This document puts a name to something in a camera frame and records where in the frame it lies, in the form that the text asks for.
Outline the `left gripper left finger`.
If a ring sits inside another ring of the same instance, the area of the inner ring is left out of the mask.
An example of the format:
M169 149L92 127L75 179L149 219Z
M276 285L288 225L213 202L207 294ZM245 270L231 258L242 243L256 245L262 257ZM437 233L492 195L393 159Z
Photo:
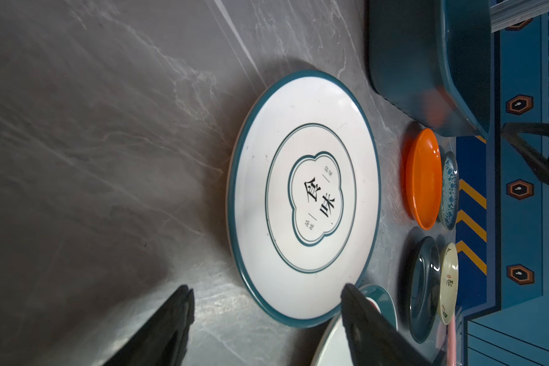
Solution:
M194 321L194 291L182 285L105 364L180 365Z

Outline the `teal patterned small plate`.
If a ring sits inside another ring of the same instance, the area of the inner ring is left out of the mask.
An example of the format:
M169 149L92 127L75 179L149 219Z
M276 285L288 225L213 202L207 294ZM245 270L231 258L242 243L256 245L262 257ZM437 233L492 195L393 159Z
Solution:
M459 171L453 152L442 156L442 198L439 221L448 230L456 224L459 205Z

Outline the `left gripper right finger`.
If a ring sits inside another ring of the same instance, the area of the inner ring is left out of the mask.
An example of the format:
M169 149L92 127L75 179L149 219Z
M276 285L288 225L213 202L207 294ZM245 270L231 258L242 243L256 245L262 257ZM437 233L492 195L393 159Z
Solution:
M430 365L364 294L347 284L341 292L343 326L354 365Z

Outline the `cream yellow plate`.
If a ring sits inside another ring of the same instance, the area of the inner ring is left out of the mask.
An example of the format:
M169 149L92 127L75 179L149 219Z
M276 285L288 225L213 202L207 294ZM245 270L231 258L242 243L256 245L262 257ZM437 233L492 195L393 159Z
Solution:
M451 323L455 314L459 285L459 262L456 245L450 242L441 253L441 277L438 313L442 323Z

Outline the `white flower plate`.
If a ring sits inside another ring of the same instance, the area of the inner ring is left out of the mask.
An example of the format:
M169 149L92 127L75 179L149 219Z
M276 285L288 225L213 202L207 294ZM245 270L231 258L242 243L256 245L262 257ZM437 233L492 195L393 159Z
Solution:
M302 70L268 87L230 160L227 235L259 307L287 326L338 314L378 234L378 150L361 105L337 78Z

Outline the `orange plastic plate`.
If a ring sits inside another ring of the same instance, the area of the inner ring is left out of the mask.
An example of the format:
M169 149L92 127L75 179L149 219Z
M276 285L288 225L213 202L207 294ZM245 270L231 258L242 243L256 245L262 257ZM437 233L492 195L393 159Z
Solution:
M436 135L423 129L413 140L405 164L410 214L423 230L434 227L442 199L442 157Z

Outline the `teal plastic bin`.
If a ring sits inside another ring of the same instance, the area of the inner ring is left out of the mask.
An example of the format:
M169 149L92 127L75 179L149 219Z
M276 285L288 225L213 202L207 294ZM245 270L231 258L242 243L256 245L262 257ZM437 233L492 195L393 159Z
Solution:
M487 137L489 2L370 1L368 10L376 93L443 137Z

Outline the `black plate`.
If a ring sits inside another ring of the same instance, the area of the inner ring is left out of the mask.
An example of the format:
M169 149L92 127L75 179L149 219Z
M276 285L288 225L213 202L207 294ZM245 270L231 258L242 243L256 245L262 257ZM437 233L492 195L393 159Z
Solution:
M424 343L432 331L439 301L441 259L431 236L424 237L407 262L407 323L411 337Z

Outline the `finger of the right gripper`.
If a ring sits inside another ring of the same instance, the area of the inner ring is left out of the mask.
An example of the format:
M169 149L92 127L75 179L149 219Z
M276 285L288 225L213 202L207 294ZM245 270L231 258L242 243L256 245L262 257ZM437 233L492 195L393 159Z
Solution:
M520 134L533 134L549 137L549 124L507 123L500 134L522 156L538 180L549 185L549 154L545 158L520 136Z

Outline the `white plate dark green rim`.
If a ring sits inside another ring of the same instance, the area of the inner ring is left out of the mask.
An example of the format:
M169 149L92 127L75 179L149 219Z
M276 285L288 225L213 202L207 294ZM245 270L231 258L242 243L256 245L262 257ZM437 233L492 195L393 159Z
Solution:
M389 292L380 285L365 285L359 291L398 330L397 312ZM353 365L341 313L330 321L311 365Z

